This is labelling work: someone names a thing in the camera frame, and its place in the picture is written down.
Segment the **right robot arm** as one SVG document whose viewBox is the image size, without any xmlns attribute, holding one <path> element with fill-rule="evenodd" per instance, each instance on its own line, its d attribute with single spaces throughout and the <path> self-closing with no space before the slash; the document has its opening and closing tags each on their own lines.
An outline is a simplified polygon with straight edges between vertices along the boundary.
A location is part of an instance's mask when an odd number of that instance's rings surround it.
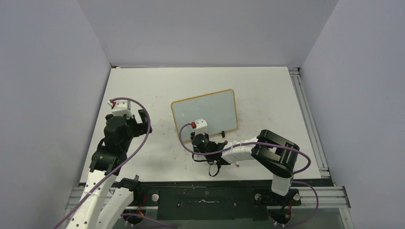
<svg viewBox="0 0 405 229">
<path fill-rule="evenodd" d="M 193 151 L 212 153 L 226 149 L 215 155 L 205 155 L 209 164 L 218 168 L 239 161 L 256 160 L 273 174 L 270 198 L 276 204 L 283 204 L 289 198 L 299 146 L 269 131 L 262 130 L 257 137 L 241 142 L 227 141 L 216 143 L 209 140 L 208 134 L 191 133 Z"/>
</svg>

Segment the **yellow framed whiteboard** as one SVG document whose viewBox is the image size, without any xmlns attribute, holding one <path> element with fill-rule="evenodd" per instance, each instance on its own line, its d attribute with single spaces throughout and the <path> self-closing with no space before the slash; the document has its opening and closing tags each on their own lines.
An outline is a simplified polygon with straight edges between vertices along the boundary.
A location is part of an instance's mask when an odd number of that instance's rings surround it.
<svg viewBox="0 0 405 229">
<path fill-rule="evenodd" d="M 234 131 L 238 128 L 235 92 L 226 89 L 204 95 L 177 100 L 171 103 L 171 111 L 178 132 L 183 142 L 190 141 L 192 127 L 180 132 L 180 128 L 197 119 L 204 119 L 208 124 L 208 134 Z"/>
</svg>

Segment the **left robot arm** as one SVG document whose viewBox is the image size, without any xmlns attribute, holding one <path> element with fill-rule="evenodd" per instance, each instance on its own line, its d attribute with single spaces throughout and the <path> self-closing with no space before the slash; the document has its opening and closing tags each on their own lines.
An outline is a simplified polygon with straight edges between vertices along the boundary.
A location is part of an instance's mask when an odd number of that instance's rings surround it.
<svg viewBox="0 0 405 229">
<path fill-rule="evenodd" d="M 138 123 L 132 113 L 106 116 L 104 137 L 91 157 L 85 189 L 79 203 L 69 216 L 69 229 L 94 229 L 102 212 L 104 200 L 127 161 L 131 141 L 151 131 L 149 114 L 140 109 Z"/>
</svg>

